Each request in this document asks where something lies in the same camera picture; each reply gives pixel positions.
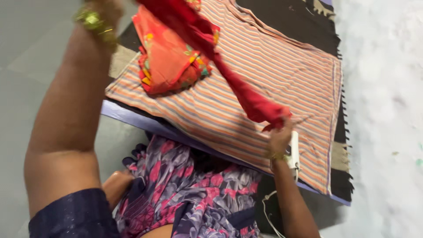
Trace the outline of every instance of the striped cloth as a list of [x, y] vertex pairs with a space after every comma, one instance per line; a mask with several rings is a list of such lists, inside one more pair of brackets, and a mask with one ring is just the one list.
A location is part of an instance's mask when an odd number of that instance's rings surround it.
[[[221, 28], [217, 49], [260, 94], [288, 105], [299, 133], [300, 178], [330, 194], [330, 151], [341, 96], [340, 61], [266, 26], [235, 0], [202, 0], [201, 14]], [[212, 76], [187, 90], [149, 97], [135, 57], [106, 89], [106, 96], [165, 118], [187, 135], [271, 173], [264, 158], [268, 123], [254, 123], [214, 65]]]

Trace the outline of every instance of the orange fabric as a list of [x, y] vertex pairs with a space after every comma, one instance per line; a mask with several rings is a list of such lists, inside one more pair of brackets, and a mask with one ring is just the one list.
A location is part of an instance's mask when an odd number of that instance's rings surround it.
[[[209, 59], [198, 50], [193, 50], [144, 5], [139, 6], [132, 21], [143, 45], [140, 47], [139, 74], [147, 93], [186, 88], [197, 79], [211, 74]], [[219, 27], [214, 26], [214, 32], [217, 40]]]

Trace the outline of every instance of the folded cloth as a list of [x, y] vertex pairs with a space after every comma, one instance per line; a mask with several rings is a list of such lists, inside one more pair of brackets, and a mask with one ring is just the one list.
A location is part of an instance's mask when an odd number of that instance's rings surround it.
[[227, 80], [247, 117], [254, 122], [268, 121], [264, 131], [281, 128], [281, 116], [290, 116], [289, 107], [268, 101], [230, 70], [214, 50], [213, 24], [198, 15], [184, 0], [137, 0], [162, 23], [173, 29], [188, 45], [214, 61]]
[[[190, 3], [199, 10], [200, 1]], [[161, 23], [144, 5], [133, 16], [135, 29], [142, 42], [139, 59], [140, 79], [149, 94], [183, 89], [197, 79], [211, 74], [209, 59], [193, 50], [181, 37]], [[217, 42], [219, 27], [211, 26]]]

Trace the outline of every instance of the purple board edge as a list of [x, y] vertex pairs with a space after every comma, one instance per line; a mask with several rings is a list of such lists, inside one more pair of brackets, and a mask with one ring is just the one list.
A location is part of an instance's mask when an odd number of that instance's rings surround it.
[[[114, 102], [103, 100], [102, 115], [105, 115], [105, 116], [108, 116], [110, 118], [119, 120], [121, 122], [125, 122], [127, 124], [133, 125], [133, 126], [138, 127], [140, 129], [147, 130], [147, 131], [149, 131], [153, 134], [164, 136], [164, 137], [172, 139], [174, 141], [186, 144], [190, 147], [202, 150], [206, 153], [220, 157], [220, 158], [228, 160], [230, 162], [234, 162], [234, 163], [246, 166], [248, 168], [258, 170], [258, 171], [260, 171], [264, 174], [271, 175], [271, 174], [269, 174], [265, 171], [262, 171], [260, 169], [253, 167], [252, 165], [250, 165], [250, 164], [248, 164], [244, 161], [240, 161], [238, 159], [235, 159], [234, 157], [231, 157], [229, 155], [225, 155], [223, 153], [220, 153], [219, 151], [216, 151], [216, 150], [206, 146], [205, 144], [203, 144], [203, 143], [201, 143], [201, 142], [199, 142], [195, 139], [192, 139], [191, 137], [183, 134], [180, 130], [178, 130], [175, 127], [162, 125], [154, 119], [139, 115], [139, 114], [137, 114], [133, 111], [130, 111], [128, 109], [125, 109], [125, 108], [117, 105]], [[306, 184], [298, 182], [297, 185], [300, 188], [303, 188], [303, 189], [306, 189], [308, 191], [319, 194], [318, 191], [310, 188]], [[340, 203], [342, 203], [346, 206], [349, 206], [349, 207], [351, 206], [350, 202], [348, 202], [348, 201], [346, 201], [342, 198], [339, 198], [337, 196], [332, 195], [332, 196], [328, 196], [328, 197], [337, 201], [337, 202], [340, 202]]]

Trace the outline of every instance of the woman's arm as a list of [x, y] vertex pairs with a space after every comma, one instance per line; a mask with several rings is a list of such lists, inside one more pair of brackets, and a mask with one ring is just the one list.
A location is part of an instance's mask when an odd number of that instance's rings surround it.
[[[117, 25], [119, 4], [112, 0], [90, 4]], [[31, 217], [67, 194], [102, 186], [94, 140], [111, 55], [101, 38], [76, 24], [38, 111], [25, 157]]]
[[[293, 123], [285, 119], [282, 131], [272, 131], [270, 148], [273, 153], [284, 153], [291, 141]], [[291, 170], [284, 160], [272, 160], [277, 197], [287, 238], [319, 238], [319, 230], [307, 205], [299, 193]]]

